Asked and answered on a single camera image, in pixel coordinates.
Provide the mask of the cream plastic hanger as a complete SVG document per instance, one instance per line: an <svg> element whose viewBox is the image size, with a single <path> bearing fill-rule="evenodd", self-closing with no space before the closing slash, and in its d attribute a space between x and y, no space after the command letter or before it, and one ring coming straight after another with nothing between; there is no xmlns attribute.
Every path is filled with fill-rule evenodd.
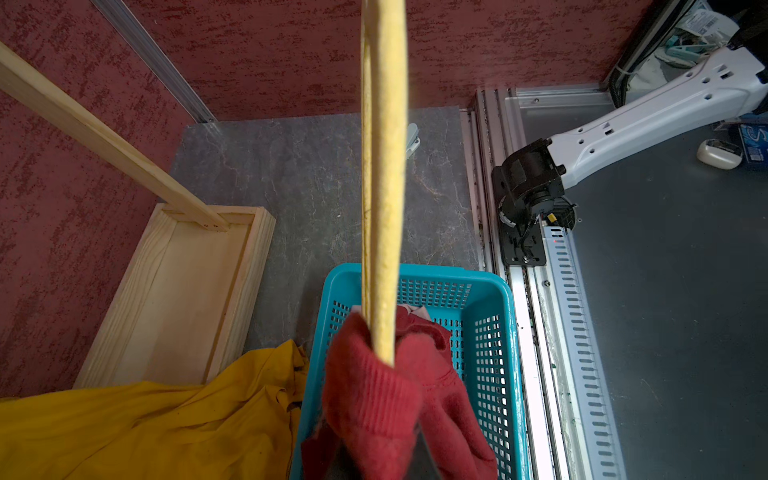
<svg viewBox="0 0 768 480"><path fill-rule="evenodd" d="M405 202L408 55L403 1L361 4L362 315L380 361L395 364Z"/></svg>

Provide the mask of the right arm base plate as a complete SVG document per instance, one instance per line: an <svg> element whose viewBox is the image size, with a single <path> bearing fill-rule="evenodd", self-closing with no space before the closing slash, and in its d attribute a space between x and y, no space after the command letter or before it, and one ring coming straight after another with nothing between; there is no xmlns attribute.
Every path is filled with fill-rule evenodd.
<svg viewBox="0 0 768 480"><path fill-rule="evenodd" d="M499 231L505 267L545 266L548 260L562 261L568 255L566 241L571 230L567 227L535 224L526 236L506 225L500 225Z"/></svg>

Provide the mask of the pink printed t-shirt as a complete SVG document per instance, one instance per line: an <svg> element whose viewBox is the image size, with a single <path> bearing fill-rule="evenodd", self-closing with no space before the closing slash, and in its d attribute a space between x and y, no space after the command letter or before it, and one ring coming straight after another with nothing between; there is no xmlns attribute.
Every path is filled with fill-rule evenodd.
<svg viewBox="0 0 768 480"><path fill-rule="evenodd" d="M427 310L427 308L425 306L414 307L414 306L409 305L409 304L399 304L398 307L404 309L408 314L415 315L416 317L421 318L421 319L423 319L425 321L430 321L431 320L431 317L430 317L430 315L428 313L428 310Z"/></svg>

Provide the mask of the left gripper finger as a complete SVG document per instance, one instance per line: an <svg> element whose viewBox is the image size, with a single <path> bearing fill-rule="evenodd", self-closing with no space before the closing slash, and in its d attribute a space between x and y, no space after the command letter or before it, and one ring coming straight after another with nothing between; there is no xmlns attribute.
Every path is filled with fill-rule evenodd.
<svg viewBox="0 0 768 480"><path fill-rule="evenodd" d="M413 480L441 480L442 475L433 459L423 431L417 430L413 449Z"/></svg>

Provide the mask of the dark red t-shirt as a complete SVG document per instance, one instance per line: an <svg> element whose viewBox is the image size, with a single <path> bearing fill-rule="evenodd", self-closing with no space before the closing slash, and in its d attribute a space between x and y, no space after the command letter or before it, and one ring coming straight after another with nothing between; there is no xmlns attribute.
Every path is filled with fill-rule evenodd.
<svg viewBox="0 0 768 480"><path fill-rule="evenodd" d="M302 443L307 479L413 479L423 431L442 479L494 479L496 458L452 364L451 334L397 308L395 364L352 311L330 343L321 418Z"/></svg>

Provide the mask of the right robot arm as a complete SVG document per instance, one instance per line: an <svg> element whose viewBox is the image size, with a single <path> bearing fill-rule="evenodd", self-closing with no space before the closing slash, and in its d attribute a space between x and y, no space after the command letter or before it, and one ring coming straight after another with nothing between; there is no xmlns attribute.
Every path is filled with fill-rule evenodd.
<svg viewBox="0 0 768 480"><path fill-rule="evenodd" d="M676 135L755 111L767 96L767 62L723 47L683 75L590 123L542 138L492 172L499 225L524 236L567 189Z"/></svg>

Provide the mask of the yellow t-shirt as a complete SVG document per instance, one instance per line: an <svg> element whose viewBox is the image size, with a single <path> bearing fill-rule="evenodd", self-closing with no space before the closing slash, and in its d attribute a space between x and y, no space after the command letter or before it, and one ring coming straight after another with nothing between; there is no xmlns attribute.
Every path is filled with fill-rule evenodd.
<svg viewBox="0 0 768 480"><path fill-rule="evenodd" d="M309 369L287 341L206 385L153 382L1 403L4 479L285 479Z"/></svg>

